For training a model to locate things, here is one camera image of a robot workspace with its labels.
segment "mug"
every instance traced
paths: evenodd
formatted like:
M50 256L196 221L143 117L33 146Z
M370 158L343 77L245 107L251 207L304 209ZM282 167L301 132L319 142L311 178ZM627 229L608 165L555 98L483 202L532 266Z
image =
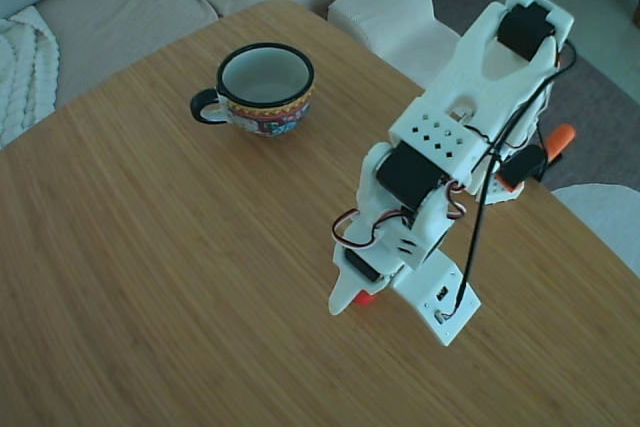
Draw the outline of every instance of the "mug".
M235 124L263 137L293 129L311 106L311 61L284 44L242 47L224 59L217 85L191 99L191 114L205 124Z

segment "gray rug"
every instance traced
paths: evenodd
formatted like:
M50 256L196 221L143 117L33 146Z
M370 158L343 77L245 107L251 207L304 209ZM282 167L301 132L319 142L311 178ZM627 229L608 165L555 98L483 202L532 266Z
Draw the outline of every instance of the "gray rug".
M463 34L492 1L433 3L438 20ZM551 132L565 122L578 135L545 176L549 189L602 183L640 190L640 105L582 58L554 85L541 127Z

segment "robotic arm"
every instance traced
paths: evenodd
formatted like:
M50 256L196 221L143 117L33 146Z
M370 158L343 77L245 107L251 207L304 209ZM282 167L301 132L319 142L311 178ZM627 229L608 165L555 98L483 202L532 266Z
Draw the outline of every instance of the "robotic arm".
M464 214L452 196L463 188L479 196L487 176L485 203L522 192L531 169L514 159L546 108L547 81L557 72L572 24L549 0L507 0L489 5L459 40L432 86L391 126L390 142L371 148L357 210L334 224L333 261L340 274L329 298L333 315L391 285L444 345L464 327L480 301L471 287L458 290L466 280L439 250ZM500 159L510 182L494 172L492 158ZM456 212L449 212L451 205ZM351 224L337 234L347 218ZM459 301L456 292L464 294Z

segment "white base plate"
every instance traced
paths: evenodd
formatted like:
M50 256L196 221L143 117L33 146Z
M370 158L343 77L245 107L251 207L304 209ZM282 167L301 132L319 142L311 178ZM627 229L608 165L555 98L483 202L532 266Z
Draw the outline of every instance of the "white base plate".
M461 281L462 273L458 266L436 249L418 270L403 268L391 285L414 308L438 340L447 346L480 307L480 299L467 285L455 315L442 323L438 321L436 312L453 312ZM445 292L443 289L446 293L438 299L438 294Z

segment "bamboo tabletop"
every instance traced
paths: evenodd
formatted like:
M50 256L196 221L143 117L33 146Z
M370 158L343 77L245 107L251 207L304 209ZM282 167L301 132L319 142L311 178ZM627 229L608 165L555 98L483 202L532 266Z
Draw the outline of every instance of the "bamboo tabletop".
M308 117L274 139L194 122L190 97L255 41L311 58ZM487 208L483 305L450 347L390 290L329 315L331 223L420 93L269 2L0 151L1 424L640 425L640 280L536 182ZM473 213L444 245L459 264Z

